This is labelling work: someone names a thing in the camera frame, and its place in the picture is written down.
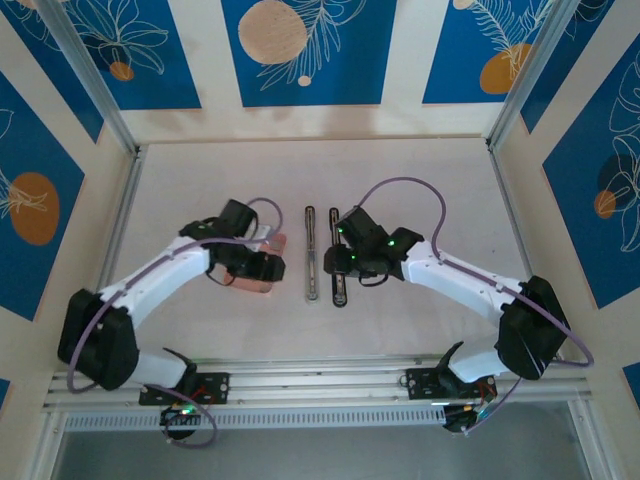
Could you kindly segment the aluminium frame post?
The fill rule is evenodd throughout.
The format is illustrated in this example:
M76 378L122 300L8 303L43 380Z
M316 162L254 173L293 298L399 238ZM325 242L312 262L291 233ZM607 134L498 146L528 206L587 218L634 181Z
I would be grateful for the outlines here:
M503 107L486 136L488 151L495 154L508 136L520 110L562 37L580 0L554 0L529 55L508 93Z
M66 61L116 140L127 153L136 158L140 146L134 140L115 99L63 6L57 0L34 0L34 4Z

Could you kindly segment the grey stapler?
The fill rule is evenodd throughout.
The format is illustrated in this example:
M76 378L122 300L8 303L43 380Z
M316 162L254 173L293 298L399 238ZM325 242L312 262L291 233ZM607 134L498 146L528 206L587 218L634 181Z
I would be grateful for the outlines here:
M314 303L319 299L315 208L311 205L306 206L304 214L306 229L306 299L308 302Z

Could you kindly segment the aluminium side rail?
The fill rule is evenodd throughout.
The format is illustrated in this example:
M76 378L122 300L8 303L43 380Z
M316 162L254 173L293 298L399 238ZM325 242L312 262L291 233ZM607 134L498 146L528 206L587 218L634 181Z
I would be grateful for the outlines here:
M131 167L129 169L124 185L124 190L118 203L113 228L109 235L109 241L107 244L104 261L97 280L98 290L110 285L112 282L124 234L127 228L140 178L144 168L147 151L147 145L139 146L137 148L136 156L133 159Z
M494 174L496 176L496 180L501 193L503 204L504 204L507 216L509 218L511 229L512 229L515 242L518 248L519 256L523 264L525 279L529 281L534 276L534 271L532 268L529 252L527 250L524 237L522 235L521 225L519 222L517 211L515 209L515 204L513 203L510 195L509 185L507 184L506 177L504 176L497 154L494 152L494 150L491 148L490 145L487 146L487 150L488 150L489 158L494 170Z

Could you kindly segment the blue panel with feather leaf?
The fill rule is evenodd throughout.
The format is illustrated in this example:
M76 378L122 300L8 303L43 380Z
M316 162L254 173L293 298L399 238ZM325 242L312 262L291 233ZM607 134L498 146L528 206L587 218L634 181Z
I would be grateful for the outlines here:
M501 102L555 0L450 0L425 105Z

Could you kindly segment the blue panel large orange circle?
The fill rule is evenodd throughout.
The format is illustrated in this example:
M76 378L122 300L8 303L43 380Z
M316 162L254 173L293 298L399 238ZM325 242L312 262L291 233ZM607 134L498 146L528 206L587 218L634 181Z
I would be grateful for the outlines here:
M0 73L0 307L32 321L84 172Z

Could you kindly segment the blue panel with cream circle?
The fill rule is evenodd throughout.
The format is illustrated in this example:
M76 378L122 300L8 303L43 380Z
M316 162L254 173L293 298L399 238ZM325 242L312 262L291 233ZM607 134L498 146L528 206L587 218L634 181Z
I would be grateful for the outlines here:
M378 105L398 0L221 0L246 108Z

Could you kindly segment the blue panel small orange circle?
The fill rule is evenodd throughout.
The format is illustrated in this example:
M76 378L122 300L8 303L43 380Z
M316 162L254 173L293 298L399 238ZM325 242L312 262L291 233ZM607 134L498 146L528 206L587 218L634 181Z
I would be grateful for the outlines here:
M63 8L120 109L201 107L168 0L67 0Z

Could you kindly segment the circuit board with green LED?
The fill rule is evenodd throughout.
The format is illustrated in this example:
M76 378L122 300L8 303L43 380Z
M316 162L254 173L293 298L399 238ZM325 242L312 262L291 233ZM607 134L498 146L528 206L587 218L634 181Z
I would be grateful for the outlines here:
M198 426L200 423L201 415L194 406L169 406L160 412L161 427Z
M443 427L453 434L463 434L486 420L497 406L497 402L486 401L444 406Z

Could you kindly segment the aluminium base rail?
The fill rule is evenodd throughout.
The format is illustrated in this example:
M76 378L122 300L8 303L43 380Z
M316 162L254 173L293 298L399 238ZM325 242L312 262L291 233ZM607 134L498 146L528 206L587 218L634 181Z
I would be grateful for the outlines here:
M403 375L410 368L434 367L438 358L427 356L335 357L294 360L206 359L198 365L205 373L228 373L227 408L288 408L407 405ZM83 412L139 410L141 387L128 382L120 389L92 389L72 394L66 373L53 374L42 410Z

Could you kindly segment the blue panel dark flower print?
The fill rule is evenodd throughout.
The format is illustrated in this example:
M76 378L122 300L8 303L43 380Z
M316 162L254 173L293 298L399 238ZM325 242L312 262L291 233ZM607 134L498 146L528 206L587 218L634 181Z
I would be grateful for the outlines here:
M640 287L640 40L543 163L591 294L604 307Z

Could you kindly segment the pink plastic tray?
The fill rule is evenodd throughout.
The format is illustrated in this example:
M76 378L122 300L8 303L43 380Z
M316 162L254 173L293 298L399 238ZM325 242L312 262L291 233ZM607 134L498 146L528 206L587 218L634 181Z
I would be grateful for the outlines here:
M274 235L268 242L262 243L258 246L260 252L265 252L270 255L276 255L281 257L284 253L287 244L287 235L278 233ZM269 294L273 288L273 281L253 280L248 278L235 278L231 275L231 272L226 269L223 277L223 284L231 288L238 290Z

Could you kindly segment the black stapler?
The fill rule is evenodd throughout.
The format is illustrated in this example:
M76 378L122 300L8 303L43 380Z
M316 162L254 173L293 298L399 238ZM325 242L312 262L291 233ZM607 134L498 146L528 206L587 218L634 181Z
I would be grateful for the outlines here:
M331 233L331 245L336 246L341 243L340 233L336 226L339 219L339 210L336 207L329 209L329 229ZM345 283L345 277L342 274L332 274L332 303L337 308L343 308L347 305L348 295Z

